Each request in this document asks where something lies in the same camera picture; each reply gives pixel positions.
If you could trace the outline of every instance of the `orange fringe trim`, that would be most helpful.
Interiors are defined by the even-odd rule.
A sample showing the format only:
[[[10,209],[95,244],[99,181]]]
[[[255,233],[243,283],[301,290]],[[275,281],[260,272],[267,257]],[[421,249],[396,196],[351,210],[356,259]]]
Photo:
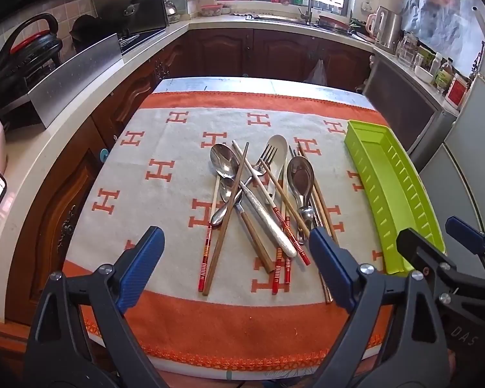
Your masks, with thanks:
[[[96,323],[85,320],[86,330],[89,333],[101,337],[99,328]],[[373,335],[367,348],[378,346],[382,343],[380,335]],[[141,344],[142,350],[148,355],[158,359],[166,359],[186,363],[193,366],[203,366],[206,368],[222,369],[224,371],[279,371],[282,369],[296,369],[311,366],[318,366],[322,363],[330,349],[320,350],[313,353],[296,354],[280,356],[279,358],[264,359],[234,359],[218,358],[216,356],[202,356],[199,354],[190,354],[175,352],[171,349],[161,349]]]

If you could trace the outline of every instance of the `screw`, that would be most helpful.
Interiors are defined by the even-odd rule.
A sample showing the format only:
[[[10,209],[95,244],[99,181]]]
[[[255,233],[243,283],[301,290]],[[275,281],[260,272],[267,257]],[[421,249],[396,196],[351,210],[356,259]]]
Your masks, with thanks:
[[[51,280],[59,280],[61,277],[63,276],[63,274],[61,273],[61,271],[54,271],[52,274],[50,274],[50,279]]]
[[[438,300],[442,302],[444,305],[449,305],[451,303],[451,295],[449,293],[442,293]]]
[[[371,264],[361,264],[360,265],[360,271],[363,274],[372,274],[374,272],[375,268]]]
[[[99,267],[99,273],[108,275],[113,271],[113,266],[111,264],[102,264],[102,266]]]
[[[421,280],[424,279],[423,274],[420,271],[418,271],[418,270],[413,271],[411,273],[411,277],[414,278],[417,281],[421,281]]]

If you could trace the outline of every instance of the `green plastic tray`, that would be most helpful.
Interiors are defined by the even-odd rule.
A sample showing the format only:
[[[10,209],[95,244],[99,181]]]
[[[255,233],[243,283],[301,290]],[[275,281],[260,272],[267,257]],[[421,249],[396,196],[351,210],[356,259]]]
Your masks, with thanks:
[[[410,158],[383,125],[349,121],[345,144],[372,208],[388,274],[413,269],[397,251],[399,232],[413,228],[445,253],[440,226]]]

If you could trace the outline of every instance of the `brown cabinet door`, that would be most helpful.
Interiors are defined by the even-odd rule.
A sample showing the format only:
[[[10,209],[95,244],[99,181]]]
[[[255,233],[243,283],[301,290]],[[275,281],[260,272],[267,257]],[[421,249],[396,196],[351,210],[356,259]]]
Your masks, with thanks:
[[[156,56],[163,65],[166,79],[197,76],[197,66],[192,58],[190,40],[187,33],[171,42]]]
[[[327,86],[355,92],[370,75],[370,53],[339,42],[320,41]]]
[[[5,295],[5,319],[31,324],[50,273],[63,266],[70,239],[102,163],[105,148],[88,118],[41,185],[14,250]]]
[[[295,33],[256,30],[253,77],[304,81],[318,61],[318,40]]]
[[[202,29],[188,32],[198,76],[249,74],[252,29]]]
[[[92,119],[108,150],[113,148],[133,114],[161,80],[161,66],[154,56],[131,73],[93,111]]]

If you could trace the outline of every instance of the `faucet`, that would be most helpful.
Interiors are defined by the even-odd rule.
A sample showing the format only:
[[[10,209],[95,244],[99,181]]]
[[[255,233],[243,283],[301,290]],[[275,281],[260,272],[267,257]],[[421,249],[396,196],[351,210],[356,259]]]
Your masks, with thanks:
[[[303,14],[302,10],[300,10],[300,13],[301,13],[300,17],[304,19],[309,25],[312,22],[312,0],[308,0],[306,13]]]

